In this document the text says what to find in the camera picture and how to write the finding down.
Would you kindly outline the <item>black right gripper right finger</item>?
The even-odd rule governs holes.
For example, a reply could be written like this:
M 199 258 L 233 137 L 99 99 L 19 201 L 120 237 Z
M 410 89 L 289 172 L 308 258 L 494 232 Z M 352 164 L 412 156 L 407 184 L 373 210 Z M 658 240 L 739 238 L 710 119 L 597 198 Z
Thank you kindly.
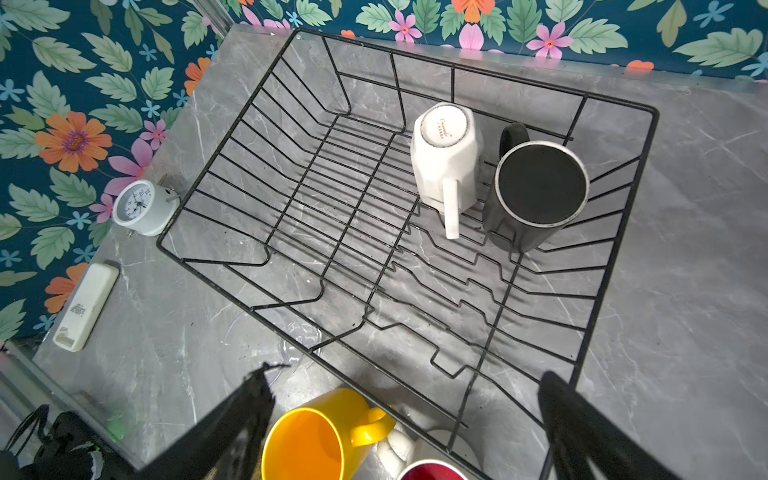
M 553 371 L 543 374 L 538 403 L 559 479 L 676 479 Z

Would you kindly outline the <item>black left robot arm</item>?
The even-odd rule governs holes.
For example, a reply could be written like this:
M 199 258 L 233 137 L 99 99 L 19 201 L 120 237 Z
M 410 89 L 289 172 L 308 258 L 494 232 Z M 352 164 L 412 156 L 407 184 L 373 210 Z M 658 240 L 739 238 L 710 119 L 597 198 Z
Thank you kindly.
M 136 470 L 74 412 L 29 413 L 1 442 L 3 479 L 130 479 Z

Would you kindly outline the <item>clear glass cup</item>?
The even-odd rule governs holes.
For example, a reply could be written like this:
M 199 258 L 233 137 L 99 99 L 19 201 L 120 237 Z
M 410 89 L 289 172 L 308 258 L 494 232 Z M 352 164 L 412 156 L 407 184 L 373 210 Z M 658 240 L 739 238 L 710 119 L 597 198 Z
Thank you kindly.
M 267 313 L 266 326 L 241 308 L 230 305 L 215 319 L 213 373 L 228 391 L 240 386 L 249 373 L 264 364 L 267 384 L 277 390 L 294 374 L 312 364 L 306 351 L 330 334 L 301 318 Z

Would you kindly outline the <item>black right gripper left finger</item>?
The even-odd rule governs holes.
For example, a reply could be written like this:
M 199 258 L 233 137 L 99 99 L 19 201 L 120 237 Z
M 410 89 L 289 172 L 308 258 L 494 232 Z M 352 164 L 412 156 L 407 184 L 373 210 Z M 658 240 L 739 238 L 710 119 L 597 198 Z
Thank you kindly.
M 134 477 L 252 478 L 275 406 L 266 375 L 287 367 L 263 363 L 250 372 L 236 390 Z

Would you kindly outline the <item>white faceted mug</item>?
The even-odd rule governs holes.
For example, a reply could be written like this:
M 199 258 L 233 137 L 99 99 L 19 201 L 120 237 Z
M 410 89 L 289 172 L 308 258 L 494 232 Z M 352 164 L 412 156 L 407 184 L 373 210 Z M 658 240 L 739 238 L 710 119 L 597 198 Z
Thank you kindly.
M 443 215 L 445 236 L 460 236 L 460 215 L 476 204 L 483 138 L 473 112 L 438 103 L 414 122 L 410 158 L 422 203 Z

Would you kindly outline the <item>black mug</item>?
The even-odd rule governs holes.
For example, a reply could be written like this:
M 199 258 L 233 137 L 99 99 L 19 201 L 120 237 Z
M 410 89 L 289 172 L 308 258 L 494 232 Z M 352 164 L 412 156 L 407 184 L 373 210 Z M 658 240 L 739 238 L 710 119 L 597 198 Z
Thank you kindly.
M 585 165 L 573 151 L 532 140 L 523 124 L 512 123 L 502 130 L 484 202 L 486 238 L 506 252 L 532 251 L 582 212 L 589 189 Z

